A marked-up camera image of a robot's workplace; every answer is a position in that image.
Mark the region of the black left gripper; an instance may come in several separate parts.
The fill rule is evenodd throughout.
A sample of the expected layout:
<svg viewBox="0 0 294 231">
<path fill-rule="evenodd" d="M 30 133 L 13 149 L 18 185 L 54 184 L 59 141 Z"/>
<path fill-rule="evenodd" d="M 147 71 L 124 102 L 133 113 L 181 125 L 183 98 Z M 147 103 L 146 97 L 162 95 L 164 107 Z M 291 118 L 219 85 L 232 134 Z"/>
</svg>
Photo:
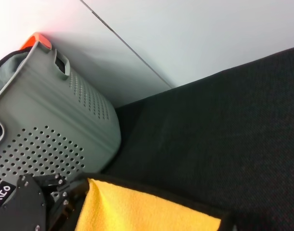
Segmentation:
<svg viewBox="0 0 294 231">
<path fill-rule="evenodd" d="M 0 183 L 0 231 L 45 231 L 45 192 L 62 195 L 48 213 L 49 227 L 76 227 L 89 183 L 83 172 L 69 179 L 60 174 L 18 178 L 16 185 Z"/>
</svg>

